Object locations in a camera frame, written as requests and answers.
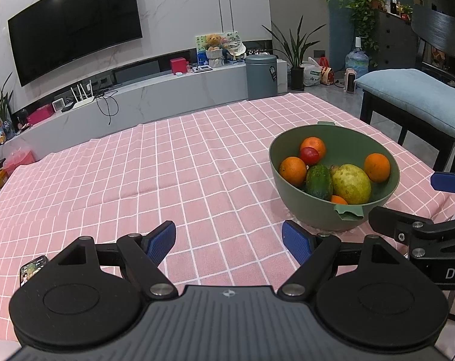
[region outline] circular pad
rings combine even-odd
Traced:
[[[100,270],[78,275],[75,266],[67,267],[72,272],[61,279],[44,268],[12,296],[10,316],[22,345],[91,348],[122,335],[139,317],[142,303],[132,284]]]
[[[343,340],[375,350],[408,351],[434,343],[448,316],[441,290],[421,273],[382,266],[326,282],[316,295],[320,319]]]
[[[44,297],[44,304],[60,315],[77,315],[95,307],[99,298],[99,292],[92,286],[68,283],[50,289]]]

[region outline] green plant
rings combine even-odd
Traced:
[[[363,48],[369,55],[370,52],[379,49],[373,34],[376,29],[375,9],[384,0],[339,0],[340,8],[352,10],[351,21],[354,24],[354,31],[358,36],[363,37]]]
[[[411,16],[413,14],[413,7],[411,7],[411,5],[401,4],[401,12],[407,14],[409,16],[409,18],[411,19]]]
[[[284,50],[279,50],[279,49],[274,49],[274,50],[280,51],[281,53],[286,55],[286,57],[289,60],[289,63],[291,64],[291,66],[293,68],[301,67],[301,64],[303,63],[303,56],[304,56],[304,53],[306,52],[306,50],[309,47],[311,47],[311,46],[315,45],[316,43],[320,42],[320,41],[308,42],[308,38],[313,33],[318,31],[320,28],[323,28],[325,26],[325,24],[323,24],[322,26],[319,26],[315,30],[311,31],[309,34],[305,33],[303,35],[303,37],[300,37],[299,36],[299,32],[301,31],[301,25],[303,24],[303,16],[301,16],[301,20],[299,21],[298,33],[297,33],[296,40],[294,40],[294,37],[292,36],[292,32],[289,29],[289,37],[291,38],[291,46],[289,46],[289,43],[287,42],[286,37],[282,34],[281,30],[273,22],[271,22],[271,23],[272,23],[272,26],[275,28],[275,30],[278,33],[280,33],[281,37],[283,38],[283,40],[281,41],[279,39],[279,37],[273,31],[271,31],[269,28],[263,26],[267,31],[270,32],[270,34],[275,39],[278,40],[279,43],[281,43],[281,45],[282,45],[282,47],[284,49]]]
[[[8,91],[4,94],[5,84],[7,84],[8,79],[12,75],[12,72],[8,75],[7,79],[4,82],[4,85],[0,87],[0,119],[6,121],[8,117],[8,105],[12,99],[14,91],[11,91],[10,94]]]

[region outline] smartphone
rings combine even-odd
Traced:
[[[20,286],[24,285],[29,279],[31,279],[36,272],[47,264],[47,262],[47,257],[45,255],[40,255],[38,258],[35,258],[29,263],[23,265],[19,272]]]

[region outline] television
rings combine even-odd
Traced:
[[[40,0],[8,21],[20,85],[98,50],[142,38],[137,0]]]

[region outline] tv stand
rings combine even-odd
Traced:
[[[287,63],[277,60],[278,93],[287,92]],[[107,98],[97,106],[94,98],[76,103],[71,110],[58,112],[33,125],[0,146],[0,159],[14,150],[28,146],[37,160],[50,153],[60,152],[93,138],[101,138],[121,130],[196,110],[217,107],[247,99],[246,65],[226,65],[202,73],[173,74],[149,78],[116,88],[113,95],[118,113],[111,118],[107,113],[117,109]]]

